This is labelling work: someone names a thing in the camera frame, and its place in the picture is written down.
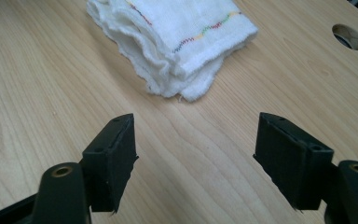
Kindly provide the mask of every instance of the folded cloth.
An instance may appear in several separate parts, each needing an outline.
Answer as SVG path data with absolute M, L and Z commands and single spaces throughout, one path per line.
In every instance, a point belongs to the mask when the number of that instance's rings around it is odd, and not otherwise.
M 212 85 L 225 57 L 257 28 L 231 0 L 89 0 L 87 11 L 146 81 L 189 102 Z

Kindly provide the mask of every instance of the wooden table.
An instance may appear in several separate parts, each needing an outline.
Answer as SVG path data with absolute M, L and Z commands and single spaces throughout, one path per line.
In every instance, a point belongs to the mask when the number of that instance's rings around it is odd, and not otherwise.
M 0 0 L 0 209 L 37 192 L 50 166 L 79 161 L 108 120 L 135 117 L 137 152 L 118 214 L 94 223 L 324 223 L 291 208 L 252 158 L 258 115 L 290 119 L 358 160 L 358 32 L 346 0 L 236 1 L 258 37 L 229 56 L 207 94 L 145 91 L 85 0 Z

